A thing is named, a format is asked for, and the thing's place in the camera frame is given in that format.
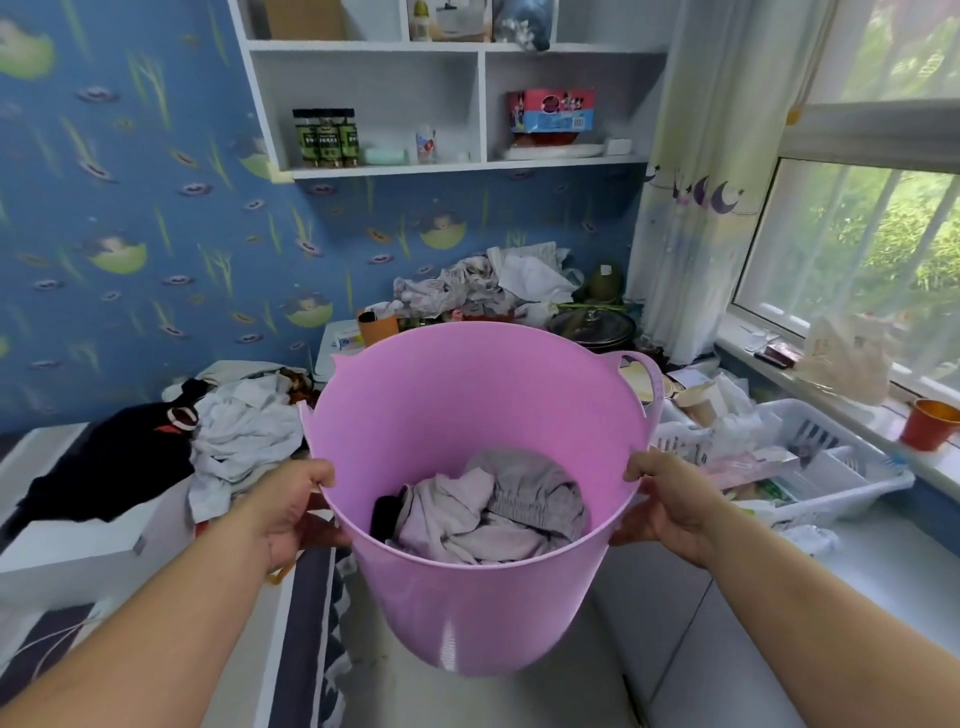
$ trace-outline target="brown container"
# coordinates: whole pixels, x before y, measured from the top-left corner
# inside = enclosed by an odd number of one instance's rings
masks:
[[[340,0],[264,0],[273,40],[347,40]]]
[[[357,314],[357,325],[360,327],[360,338],[363,339],[365,347],[371,347],[378,341],[400,333],[396,314],[378,319],[372,311],[361,311]]]
[[[900,441],[921,452],[932,452],[960,429],[960,409],[937,400],[913,403]]]

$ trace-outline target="patterned wallpaper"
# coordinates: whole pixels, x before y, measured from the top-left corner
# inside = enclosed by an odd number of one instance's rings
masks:
[[[305,366],[326,321],[491,245],[626,269],[637,165],[274,185],[258,134],[225,0],[0,0],[0,431]]]

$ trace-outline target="orange cup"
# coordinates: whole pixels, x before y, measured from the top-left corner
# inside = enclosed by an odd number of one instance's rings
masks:
[[[392,314],[385,319],[378,319],[372,311],[361,311],[357,314],[357,325],[360,327],[360,338],[363,339],[366,347],[371,347],[378,341],[383,341],[395,333],[400,333],[400,324],[396,319],[396,314]]]
[[[937,400],[916,400],[900,441],[910,448],[932,452],[960,429],[960,409]]]

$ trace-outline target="pink plastic bucket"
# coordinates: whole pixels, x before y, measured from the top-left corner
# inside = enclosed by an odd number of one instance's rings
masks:
[[[646,416],[617,372],[621,356],[650,373]],[[336,466],[326,498],[394,634],[426,663],[465,675],[530,665],[570,625],[635,492],[622,475],[660,420],[657,365],[491,322],[418,328],[336,358],[316,410],[300,405],[303,429],[312,455]],[[590,511],[586,537],[529,561],[463,566],[368,535],[378,497],[437,473],[459,476],[480,450],[505,446],[542,452],[576,478]]]

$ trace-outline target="sheer curtain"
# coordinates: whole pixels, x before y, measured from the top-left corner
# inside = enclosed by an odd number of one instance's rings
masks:
[[[709,351],[831,0],[688,0],[664,74],[627,275],[671,362]]]

